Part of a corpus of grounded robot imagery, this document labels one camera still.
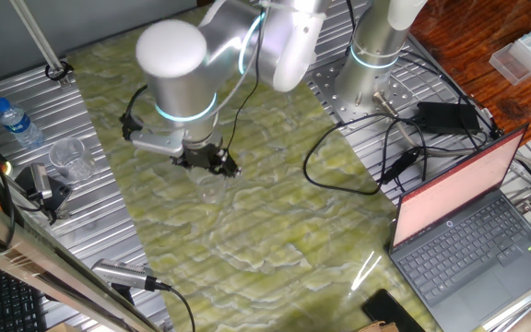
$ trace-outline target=wooden table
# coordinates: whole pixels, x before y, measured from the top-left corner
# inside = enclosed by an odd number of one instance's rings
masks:
[[[531,0],[430,0],[411,32],[510,131],[531,122],[531,78],[513,86],[489,59],[530,30]]]

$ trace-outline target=bottle cap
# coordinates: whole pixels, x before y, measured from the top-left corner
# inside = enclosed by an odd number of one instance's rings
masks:
[[[9,110],[9,107],[11,107],[9,101],[6,98],[0,98],[0,112]]]

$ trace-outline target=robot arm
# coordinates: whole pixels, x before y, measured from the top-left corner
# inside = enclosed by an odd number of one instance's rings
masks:
[[[235,176],[241,169],[215,130],[218,89],[235,71],[253,72],[250,64],[259,42],[258,29],[262,29],[260,80],[278,91],[294,89],[313,59],[330,3],[262,1],[266,18],[241,0],[218,0],[198,27],[176,19],[152,25],[136,44],[136,59],[157,112],[173,133],[158,136],[134,126],[125,138],[138,148],[169,155],[183,167]]]
[[[215,130],[223,105],[218,89],[235,71],[242,78],[253,72],[260,29],[260,80],[281,92],[294,89],[314,59],[331,1],[261,0],[265,13],[260,13],[241,0],[217,0],[198,27],[176,19],[152,25],[136,44],[136,59],[157,112],[173,133],[142,133],[131,121],[123,128],[124,138],[138,148],[169,155],[186,168],[237,175],[241,169]],[[408,29],[426,2],[375,0],[362,15],[346,65],[336,78],[337,96],[350,108],[373,110],[372,96],[382,93]]]

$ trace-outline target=laptop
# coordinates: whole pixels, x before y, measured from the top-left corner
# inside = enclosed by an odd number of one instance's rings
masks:
[[[531,226],[500,189],[526,129],[400,197],[390,257],[445,332],[531,289]]]

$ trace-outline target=plastic bottle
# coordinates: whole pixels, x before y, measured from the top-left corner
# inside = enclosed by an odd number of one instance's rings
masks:
[[[38,148],[44,142],[40,129],[30,120],[24,110],[0,98],[0,124],[12,133],[24,148]]]

